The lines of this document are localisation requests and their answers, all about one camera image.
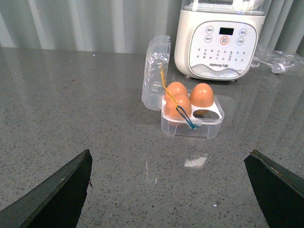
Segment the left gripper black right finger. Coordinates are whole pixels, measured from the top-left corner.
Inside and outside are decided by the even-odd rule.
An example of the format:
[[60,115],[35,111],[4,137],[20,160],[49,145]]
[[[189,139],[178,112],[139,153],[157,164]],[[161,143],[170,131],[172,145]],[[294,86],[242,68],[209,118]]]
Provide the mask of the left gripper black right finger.
[[304,180],[253,150],[244,160],[252,189],[270,228],[304,226]]

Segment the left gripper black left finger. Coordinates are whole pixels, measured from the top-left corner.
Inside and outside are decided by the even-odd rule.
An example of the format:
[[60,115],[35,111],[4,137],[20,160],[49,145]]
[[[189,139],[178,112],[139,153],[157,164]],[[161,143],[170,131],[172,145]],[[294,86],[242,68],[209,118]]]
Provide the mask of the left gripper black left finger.
[[2,228],[75,228],[90,185],[88,149],[0,212]]

